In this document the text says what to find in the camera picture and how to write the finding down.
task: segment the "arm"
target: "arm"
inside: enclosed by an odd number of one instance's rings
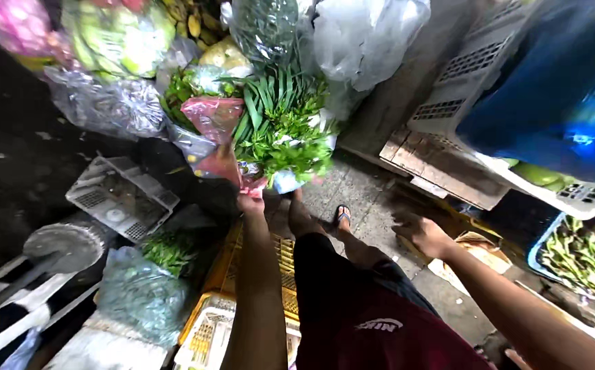
[[[460,248],[433,221],[420,219],[415,226],[394,230],[426,256],[448,264],[491,323],[534,369],[595,369],[594,338]]]
[[[263,200],[239,196],[244,247],[236,276],[236,316],[222,370],[288,368],[282,278]]]

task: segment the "white plastic crate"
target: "white plastic crate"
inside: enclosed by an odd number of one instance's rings
[[[107,188],[109,176],[117,175],[122,178],[119,183],[135,195],[118,195]],[[96,157],[65,197],[132,242],[156,231],[179,202],[174,193],[127,157]]]
[[[516,52],[535,15],[545,6],[546,0],[512,0],[477,21],[460,52],[444,68],[427,101],[417,108],[407,126],[489,170],[497,181],[586,220],[595,216],[594,182],[577,181],[557,193],[540,188],[510,171],[504,161],[476,152],[455,133],[482,93],[499,78],[500,68]]]

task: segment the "green vegetable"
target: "green vegetable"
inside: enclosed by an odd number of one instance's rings
[[[559,178],[558,180],[556,180],[554,182],[551,182],[550,184],[546,184],[546,185],[542,186],[542,188],[549,189],[550,191],[552,191],[554,193],[557,193],[557,192],[565,189],[566,187],[567,187],[567,184],[561,178]]]
[[[181,112],[181,105],[194,96],[231,97],[239,91],[231,82],[219,82],[217,78],[226,75],[226,71],[215,66],[194,66],[178,68],[170,77],[170,84],[160,96],[162,109],[170,120],[186,130],[199,133],[194,125]]]
[[[570,288],[595,293],[595,219],[567,216],[546,241],[541,263]]]
[[[174,276],[194,258],[190,253],[192,235],[187,232],[155,232],[142,246],[145,259],[154,262]]]
[[[515,165],[519,164],[519,160],[518,159],[514,159],[514,158],[501,158],[503,161],[507,162],[508,168],[512,168]]]
[[[548,185],[562,177],[562,174],[559,172],[525,162],[512,167],[512,171],[537,186]]]
[[[62,21],[76,58],[105,79],[154,77],[176,31],[164,8],[154,2],[137,14],[121,4],[99,7],[66,0]]]
[[[262,76],[225,78],[244,85],[247,112],[233,133],[238,159],[260,163],[271,188],[274,174],[291,170],[298,181],[322,176],[332,164],[330,129],[311,127],[327,96],[322,77],[290,66],[269,65]]]

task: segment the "pink plastic bag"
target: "pink plastic bag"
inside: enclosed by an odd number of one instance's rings
[[[244,104],[243,99],[235,97],[191,97],[183,103],[181,112],[203,136],[218,144],[228,144]]]
[[[195,128],[219,145],[217,150],[195,166],[195,170],[208,173],[209,176],[227,178],[238,188],[242,186],[242,178],[231,149],[231,133],[238,125],[244,103],[243,99],[236,98],[192,97],[181,106],[181,112]]]

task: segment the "hand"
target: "hand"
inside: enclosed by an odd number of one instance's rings
[[[446,234],[433,220],[425,217],[414,217],[402,226],[393,226],[393,231],[410,240],[416,248],[430,258],[446,259],[446,256],[458,248],[454,240]]]
[[[263,214],[265,203],[263,198],[252,198],[246,194],[238,195],[238,209],[244,214]]]

